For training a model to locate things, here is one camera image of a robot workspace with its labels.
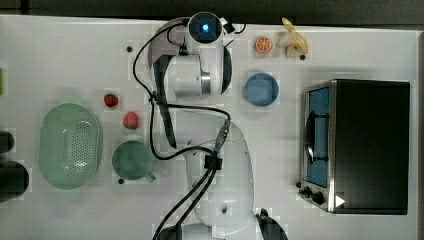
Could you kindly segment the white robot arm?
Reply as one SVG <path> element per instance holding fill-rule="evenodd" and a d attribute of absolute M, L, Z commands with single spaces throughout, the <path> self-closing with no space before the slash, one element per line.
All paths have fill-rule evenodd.
<path fill-rule="evenodd" d="M 199 12 L 167 30 L 183 32 L 179 52 L 152 60 L 159 107 L 167 141 L 186 162 L 185 195 L 198 223 L 179 219 L 160 224 L 152 240 L 288 240 L 266 210 L 255 212 L 254 180 L 247 143 L 228 112 L 181 105 L 186 97 L 219 96 L 231 82 L 226 48 L 233 27 L 210 12 Z"/>

